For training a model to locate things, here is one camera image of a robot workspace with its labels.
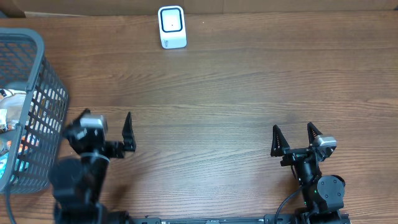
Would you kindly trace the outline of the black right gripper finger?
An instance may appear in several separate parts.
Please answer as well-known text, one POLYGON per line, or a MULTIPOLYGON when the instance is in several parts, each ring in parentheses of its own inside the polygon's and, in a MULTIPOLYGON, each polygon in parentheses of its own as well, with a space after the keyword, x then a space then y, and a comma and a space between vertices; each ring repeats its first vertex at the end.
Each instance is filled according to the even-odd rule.
POLYGON ((319 138, 322 135, 322 132, 320 132, 312 122, 307 124, 307 132, 309 144, 319 145, 319 138))
POLYGON ((271 157, 283 156, 287 151, 290 150, 290 146, 285 139, 282 131, 278 125, 273 125, 272 128, 272 146, 271 146, 271 157))

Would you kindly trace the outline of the orange tissue pack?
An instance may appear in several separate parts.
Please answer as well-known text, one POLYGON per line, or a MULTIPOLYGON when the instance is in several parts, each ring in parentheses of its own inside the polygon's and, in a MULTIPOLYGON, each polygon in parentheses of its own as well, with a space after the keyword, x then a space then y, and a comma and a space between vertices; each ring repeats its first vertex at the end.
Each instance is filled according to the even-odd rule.
POLYGON ((31 148, 39 146, 39 142, 39 139, 33 134, 23 135, 23 137, 21 138, 21 142, 17 147, 18 154, 29 153, 31 148))

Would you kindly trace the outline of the green tissue pack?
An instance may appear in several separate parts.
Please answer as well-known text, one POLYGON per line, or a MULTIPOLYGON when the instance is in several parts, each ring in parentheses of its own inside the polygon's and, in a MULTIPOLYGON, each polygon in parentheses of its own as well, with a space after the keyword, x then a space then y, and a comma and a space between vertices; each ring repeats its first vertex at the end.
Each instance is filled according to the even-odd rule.
MULTIPOLYGON (((6 165, 9 160, 9 153, 5 153, 1 156, 1 165, 0 165, 0 178, 3 177, 5 171, 6 171, 6 165)), ((18 168, 21 168, 21 161, 19 159, 16 159, 16 164, 15 164, 15 170, 18 170, 18 168)))

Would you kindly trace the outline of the brown white snack pouch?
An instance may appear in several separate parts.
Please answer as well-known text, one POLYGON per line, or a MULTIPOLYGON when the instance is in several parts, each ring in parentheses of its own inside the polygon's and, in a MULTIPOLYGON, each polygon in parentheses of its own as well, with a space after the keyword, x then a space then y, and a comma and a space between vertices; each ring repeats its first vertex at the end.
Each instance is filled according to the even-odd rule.
POLYGON ((25 91, 1 89, 1 133, 11 131, 19 123, 24 101, 25 91))

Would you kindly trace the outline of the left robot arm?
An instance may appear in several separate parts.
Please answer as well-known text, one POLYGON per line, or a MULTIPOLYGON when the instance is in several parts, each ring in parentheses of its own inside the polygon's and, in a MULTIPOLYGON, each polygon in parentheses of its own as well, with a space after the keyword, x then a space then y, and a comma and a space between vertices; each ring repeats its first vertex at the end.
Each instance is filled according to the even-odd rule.
POLYGON ((56 162, 49 174, 55 199, 56 223, 132 223, 127 211, 110 212, 100 203, 101 189, 110 160, 136 151, 132 116, 128 112, 122 141, 107 141, 108 125, 103 115, 83 110, 63 132, 79 158, 56 162))

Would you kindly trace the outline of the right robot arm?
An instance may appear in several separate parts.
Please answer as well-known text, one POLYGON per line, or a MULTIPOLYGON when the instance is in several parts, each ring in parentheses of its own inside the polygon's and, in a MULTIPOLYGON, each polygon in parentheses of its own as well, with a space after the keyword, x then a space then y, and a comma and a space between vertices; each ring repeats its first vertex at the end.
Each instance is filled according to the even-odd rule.
POLYGON ((272 128, 271 156, 281 157, 280 165, 291 168, 299 188, 279 205, 269 220, 274 224, 350 223, 349 216, 340 213, 344 207, 345 180, 338 175, 323 175, 320 170, 320 163, 333 154, 337 141, 311 122, 307 124, 307 133, 308 147, 292 149, 278 125, 272 128), (305 206, 283 217, 280 212, 284 205, 298 194, 302 194, 305 206))

